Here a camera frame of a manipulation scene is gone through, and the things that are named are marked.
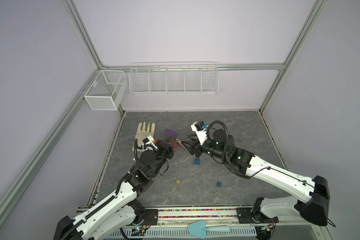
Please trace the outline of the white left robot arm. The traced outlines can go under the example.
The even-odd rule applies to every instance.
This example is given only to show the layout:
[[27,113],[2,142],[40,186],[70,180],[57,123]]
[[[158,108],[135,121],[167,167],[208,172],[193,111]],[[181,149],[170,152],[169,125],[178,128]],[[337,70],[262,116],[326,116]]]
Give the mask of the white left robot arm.
[[113,192],[84,213],[73,218],[65,216],[58,222],[55,240],[104,240],[116,230],[143,222],[146,209],[137,198],[174,156],[175,141],[157,140],[143,147],[146,150],[138,154],[138,143],[134,142],[135,163]]

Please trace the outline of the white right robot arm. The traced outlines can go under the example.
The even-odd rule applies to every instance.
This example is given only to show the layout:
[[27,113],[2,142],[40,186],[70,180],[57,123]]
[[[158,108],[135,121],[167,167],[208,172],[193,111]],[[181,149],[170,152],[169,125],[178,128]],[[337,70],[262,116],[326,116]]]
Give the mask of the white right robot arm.
[[243,179],[259,179],[286,193],[288,197],[268,199],[259,197],[246,217],[253,223],[266,223],[281,217],[301,217],[325,227],[329,220],[330,192],[324,177],[305,177],[273,165],[254,153],[238,148],[221,121],[206,125],[203,121],[191,124],[193,134],[183,145],[191,155],[209,155],[231,173]]

